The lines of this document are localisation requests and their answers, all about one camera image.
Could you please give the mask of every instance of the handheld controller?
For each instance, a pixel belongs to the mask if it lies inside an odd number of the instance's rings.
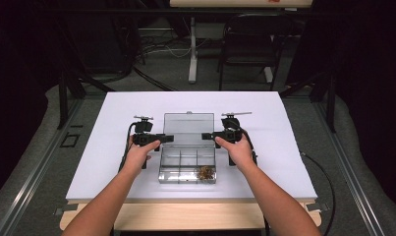
[[[251,112],[243,112],[243,113],[226,113],[222,114],[222,116],[226,116],[227,118],[222,119],[222,125],[224,127],[223,131],[220,132],[213,132],[213,133],[202,133],[201,138],[203,140],[215,140],[215,137],[220,137],[224,139],[225,141],[234,144],[235,142],[238,142],[241,140],[241,137],[243,136],[243,133],[247,136],[251,149],[253,151],[253,161],[256,164],[256,155],[254,151],[253,144],[251,143],[250,137],[248,133],[243,130],[240,126],[240,122],[238,121],[237,118],[234,117],[234,115],[244,115],[244,114],[251,114]],[[215,143],[216,148],[220,148],[220,145]],[[235,163],[232,160],[231,156],[229,156],[229,165],[234,166]]]
[[[146,132],[150,132],[152,129],[152,123],[148,122],[148,120],[152,120],[152,117],[144,117],[144,116],[134,116],[134,118],[139,118],[141,121],[135,122],[131,124],[129,131],[128,131],[128,137],[127,137],[127,145],[125,148],[124,156],[120,164],[120,170],[122,166],[124,166],[125,163],[125,158],[127,157],[127,153],[130,150],[128,147],[128,138],[130,137],[131,134],[131,128],[133,126],[136,126],[135,128],[135,134],[133,134],[133,143],[135,145],[138,145],[140,147],[146,146],[154,141],[159,140],[161,144],[169,143],[169,142],[174,142],[174,136],[166,136],[165,134],[149,134]],[[156,148],[154,151],[160,151],[160,147]],[[141,167],[142,169],[146,169],[146,161]]]

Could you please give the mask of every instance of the white table surface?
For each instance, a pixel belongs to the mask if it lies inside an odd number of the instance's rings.
[[[78,170],[67,194],[73,203],[93,199],[116,175],[124,153],[127,131],[139,121],[135,115],[154,120],[151,133],[163,132],[165,113],[214,113],[215,131],[221,131],[221,114],[252,112],[236,116],[252,139],[258,166],[300,202],[317,198],[310,176],[302,163],[295,137],[277,92],[270,91],[151,91],[108,92]],[[225,149],[216,150],[216,184],[160,184],[160,151],[136,179],[127,202],[135,201],[214,201],[253,200],[245,178],[228,165]]]

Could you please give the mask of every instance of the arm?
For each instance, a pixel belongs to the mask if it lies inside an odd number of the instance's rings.
[[[160,141],[144,147],[132,145],[121,171],[81,210],[62,235],[109,235],[134,180],[141,173],[146,155],[159,145]]]
[[[278,235],[320,235],[313,220],[300,204],[255,165],[245,135],[235,144],[219,137],[215,141],[228,150],[238,169],[246,177],[274,232]]]

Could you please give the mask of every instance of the forearm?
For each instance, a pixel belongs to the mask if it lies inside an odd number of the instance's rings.
[[[242,170],[264,217],[278,235],[319,235],[311,217],[256,165]]]
[[[118,173],[72,220],[63,235],[109,235],[134,180],[135,175],[129,171]]]

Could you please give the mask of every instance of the table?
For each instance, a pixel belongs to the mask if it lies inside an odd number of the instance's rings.
[[[170,0],[171,7],[180,8],[309,8],[312,0]],[[191,20],[191,66],[189,69],[189,83],[197,81],[198,52],[196,45],[196,22]],[[270,70],[265,71],[267,78],[272,78]]]
[[[277,92],[173,91],[108,92],[67,195],[80,210],[115,176],[134,115],[153,116],[152,133],[162,133],[164,113],[213,113],[215,131],[221,113],[251,111],[237,118],[251,135],[258,166],[291,196],[305,204],[317,197],[300,158],[293,131]],[[245,178],[229,166],[227,151],[216,150],[215,185],[161,185],[159,154],[136,179],[115,223],[117,230],[199,230],[263,228],[262,213]],[[207,213],[216,217],[206,219]],[[66,211],[64,229],[77,211]],[[318,212],[310,212],[320,224]],[[154,219],[149,225],[145,219]]]

